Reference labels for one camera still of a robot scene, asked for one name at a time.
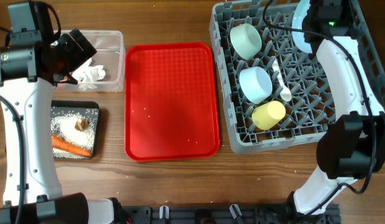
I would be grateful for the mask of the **beige plastic spoon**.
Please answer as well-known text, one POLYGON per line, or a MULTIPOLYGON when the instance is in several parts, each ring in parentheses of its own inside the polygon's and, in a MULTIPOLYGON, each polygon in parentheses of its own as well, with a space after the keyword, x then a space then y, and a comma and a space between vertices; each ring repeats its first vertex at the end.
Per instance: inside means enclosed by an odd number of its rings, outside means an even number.
POLYGON ((279 93, 279 96, 286 102, 290 102, 292 100, 292 94, 290 89, 285 85, 282 73, 280 70, 279 62, 275 58, 272 63, 272 69, 277 74, 277 81, 279 82, 279 85, 281 87, 281 92, 279 93))

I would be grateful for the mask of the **white napkin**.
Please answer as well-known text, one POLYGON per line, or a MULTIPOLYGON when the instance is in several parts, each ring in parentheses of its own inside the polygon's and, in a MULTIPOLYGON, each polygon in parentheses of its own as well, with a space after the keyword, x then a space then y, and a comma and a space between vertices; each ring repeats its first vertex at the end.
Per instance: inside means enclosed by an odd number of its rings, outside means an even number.
POLYGON ((106 76, 103 65, 91 66, 91 63, 92 58, 89 58, 72 73, 72 77, 78 81, 81 91, 96 89, 96 85, 93 82, 100 81, 106 76))

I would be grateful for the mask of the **orange carrot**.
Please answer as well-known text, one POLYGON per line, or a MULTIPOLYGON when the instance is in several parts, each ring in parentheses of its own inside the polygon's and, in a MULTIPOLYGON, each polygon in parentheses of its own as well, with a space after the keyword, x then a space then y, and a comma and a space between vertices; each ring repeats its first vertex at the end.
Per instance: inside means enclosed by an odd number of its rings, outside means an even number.
POLYGON ((55 134, 52 134, 52 146, 54 148, 70 152, 78 156, 90 157, 92 155, 90 151, 66 142, 64 139, 58 137, 55 134))

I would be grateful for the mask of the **white rice pile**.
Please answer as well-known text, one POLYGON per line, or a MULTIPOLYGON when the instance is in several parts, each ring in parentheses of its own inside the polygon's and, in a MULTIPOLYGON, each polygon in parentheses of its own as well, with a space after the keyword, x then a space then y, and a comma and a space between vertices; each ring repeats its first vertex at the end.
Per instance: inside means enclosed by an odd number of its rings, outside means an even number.
POLYGON ((95 147, 96 124, 95 119, 83 116, 80 113, 60 114, 51 118, 52 134, 64 139, 75 146, 84 148, 92 153, 90 157, 78 156, 53 147, 55 158, 61 159, 90 159, 95 147), (75 123, 79 119, 87 119, 88 127, 84 131, 77 131, 75 123))

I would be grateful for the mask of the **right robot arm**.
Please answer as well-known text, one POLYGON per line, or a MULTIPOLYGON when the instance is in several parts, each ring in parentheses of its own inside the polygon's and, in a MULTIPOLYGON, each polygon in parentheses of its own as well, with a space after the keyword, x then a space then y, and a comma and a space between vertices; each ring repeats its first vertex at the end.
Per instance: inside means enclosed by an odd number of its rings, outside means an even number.
POLYGON ((322 66, 335 106, 335 123, 317 144, 317 168, 289 198, 296 217, 324 213, 344 189, 366 191, 385 162, 385 110, 361 64, 351 1, 301 1, 292 38, 322 66))

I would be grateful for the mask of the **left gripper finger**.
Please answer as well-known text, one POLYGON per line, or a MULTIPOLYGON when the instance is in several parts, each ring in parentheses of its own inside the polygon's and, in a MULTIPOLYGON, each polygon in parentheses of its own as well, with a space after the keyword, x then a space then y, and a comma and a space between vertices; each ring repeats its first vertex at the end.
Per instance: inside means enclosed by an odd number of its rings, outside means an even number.
POLYGON ((86 60, 92 58, 92 56, 97 53, 97 50, 90 43, 90 41, 81 33, 79 29, 73 29, 69 32, 69 35, 81 47, 83 51, 83 56, 86 60))
POLYGON ((68 71, 76 70, 87 60, 82 46, 83 34, 81 32, 70 32, 62 34, 58 40, 62 58, 67 64, 68 71))

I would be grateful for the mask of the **brown food scrap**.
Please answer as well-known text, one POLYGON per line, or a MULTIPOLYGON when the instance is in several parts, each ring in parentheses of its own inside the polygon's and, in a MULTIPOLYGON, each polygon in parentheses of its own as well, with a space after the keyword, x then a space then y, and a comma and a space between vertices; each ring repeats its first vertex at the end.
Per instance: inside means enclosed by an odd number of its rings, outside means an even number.
POLYGON ((88 120, 87 119, 79 119, 75 123, 75 129, 77 131, 84 131, 88 127, 88 120))

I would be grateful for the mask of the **small light blue bowl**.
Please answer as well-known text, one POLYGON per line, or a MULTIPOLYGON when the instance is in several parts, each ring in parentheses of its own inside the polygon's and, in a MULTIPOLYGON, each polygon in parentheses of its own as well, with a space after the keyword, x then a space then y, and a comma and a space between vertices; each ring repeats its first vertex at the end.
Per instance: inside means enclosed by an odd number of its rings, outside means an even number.
POLYGON ((268 73, 261 67, 242 70, 239 84, 245 97, 254 104, 260 104, 272 93, 272 82, 268 73))

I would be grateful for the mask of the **large light blue plate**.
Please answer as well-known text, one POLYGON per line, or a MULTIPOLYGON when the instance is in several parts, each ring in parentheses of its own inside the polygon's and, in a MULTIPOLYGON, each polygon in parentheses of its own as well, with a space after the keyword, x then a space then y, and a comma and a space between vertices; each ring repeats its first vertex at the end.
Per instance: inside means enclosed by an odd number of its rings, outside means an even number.
MULTIPOLYGON (((307 15, 307 11, 309 7, 310 7, 309 0, 300 0, 293 15, 293 20, 292 20, 293 29, 297 29, 297 30, 303 29, 302 23, 305 16, 307 15)), ((303 32, 292 31, 292 38, 293 38, 294 44, 297 46, 299 50, 307 54, 312 53, 311 45, 309 43, 306 43, 303 32)))

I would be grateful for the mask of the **red snack wrapper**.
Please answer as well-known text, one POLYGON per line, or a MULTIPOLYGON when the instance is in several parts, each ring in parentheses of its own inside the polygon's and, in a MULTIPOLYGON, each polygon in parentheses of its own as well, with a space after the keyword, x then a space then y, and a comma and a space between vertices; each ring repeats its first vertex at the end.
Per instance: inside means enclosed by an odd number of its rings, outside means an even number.
POLYGON ((70 78, 68 77, 68 75, 57 75, 57 81, 58 82, 68 82, 70 81, 70 78))

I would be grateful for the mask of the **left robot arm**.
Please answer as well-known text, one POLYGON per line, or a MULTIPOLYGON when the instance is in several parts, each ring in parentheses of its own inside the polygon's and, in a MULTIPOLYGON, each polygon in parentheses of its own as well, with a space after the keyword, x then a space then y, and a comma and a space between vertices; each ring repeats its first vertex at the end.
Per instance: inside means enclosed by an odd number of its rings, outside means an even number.
POLYGON ((8 7, 11 29, 0 47, 0 102, 4 115, 7 179, 0 223, 126 223, 115 198, 64 195, 53 160, 53 89, 96 53, 74 29, 63 34, 53 7, 24 1, 8 7))

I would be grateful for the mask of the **yellow plastic cup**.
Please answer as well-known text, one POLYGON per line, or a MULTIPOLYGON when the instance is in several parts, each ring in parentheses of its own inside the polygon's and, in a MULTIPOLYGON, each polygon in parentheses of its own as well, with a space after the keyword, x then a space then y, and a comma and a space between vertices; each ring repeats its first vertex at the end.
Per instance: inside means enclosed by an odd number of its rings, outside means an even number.
POLYGON ((280 101, 270 101, 255 108, 251 118, 257 128, 268 130, 281 121, 285 115, 286 108, 280 101))

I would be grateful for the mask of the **light green bowl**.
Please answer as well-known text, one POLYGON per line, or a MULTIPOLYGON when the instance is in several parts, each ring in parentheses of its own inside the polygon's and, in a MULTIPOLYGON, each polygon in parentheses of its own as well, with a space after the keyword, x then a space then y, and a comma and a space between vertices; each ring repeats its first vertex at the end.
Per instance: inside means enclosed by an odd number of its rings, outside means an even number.
POLYGON ((236 53, 245 60, 252 59, 262 47, 259 32, 248 23, 233 27, 230 30, 230 41, 236 53))

